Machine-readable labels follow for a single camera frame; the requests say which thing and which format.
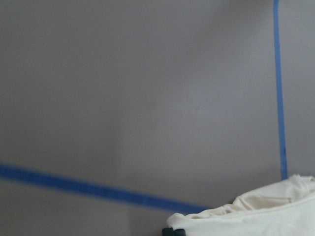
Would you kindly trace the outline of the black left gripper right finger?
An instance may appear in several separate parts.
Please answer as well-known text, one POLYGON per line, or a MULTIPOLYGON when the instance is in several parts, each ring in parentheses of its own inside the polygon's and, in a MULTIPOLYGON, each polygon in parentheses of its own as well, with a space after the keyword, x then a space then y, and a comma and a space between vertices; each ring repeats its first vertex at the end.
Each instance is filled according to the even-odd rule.
POLYGON ((186 236, 186 231, 184 229, 174 230, 174 236, 186 236))

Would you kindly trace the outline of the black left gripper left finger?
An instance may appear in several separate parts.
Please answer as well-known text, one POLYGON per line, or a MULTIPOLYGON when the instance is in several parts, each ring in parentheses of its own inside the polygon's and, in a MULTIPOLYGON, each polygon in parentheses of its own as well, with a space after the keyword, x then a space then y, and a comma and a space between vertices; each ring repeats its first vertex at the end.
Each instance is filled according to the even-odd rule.
POLYGON ((173 228, 163 228, 162 229, 162 236, 174 236, 173 228))

